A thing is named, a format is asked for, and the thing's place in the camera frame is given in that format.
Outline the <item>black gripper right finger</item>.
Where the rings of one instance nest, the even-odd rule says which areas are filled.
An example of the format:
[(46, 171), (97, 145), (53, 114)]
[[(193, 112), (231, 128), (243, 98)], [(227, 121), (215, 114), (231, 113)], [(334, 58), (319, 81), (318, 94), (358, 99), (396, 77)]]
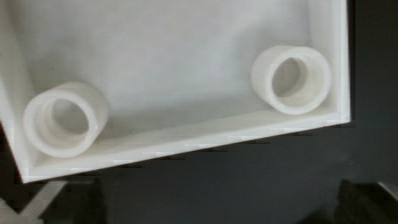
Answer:
[(341, 181), (335, 224), (398, 224), (398, 189), (383, 183)]

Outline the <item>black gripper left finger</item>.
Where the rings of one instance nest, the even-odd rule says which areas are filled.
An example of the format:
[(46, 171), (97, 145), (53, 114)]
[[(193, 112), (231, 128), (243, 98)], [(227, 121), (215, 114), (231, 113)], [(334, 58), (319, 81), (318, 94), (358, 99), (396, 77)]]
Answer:
[(62, 180), (46, 183), (21, 212), (16, 212), (5, 200), (0, 198), (0, 224), (44, 224), (40, 214), (46, 211), (65, 184), (67, 182)]

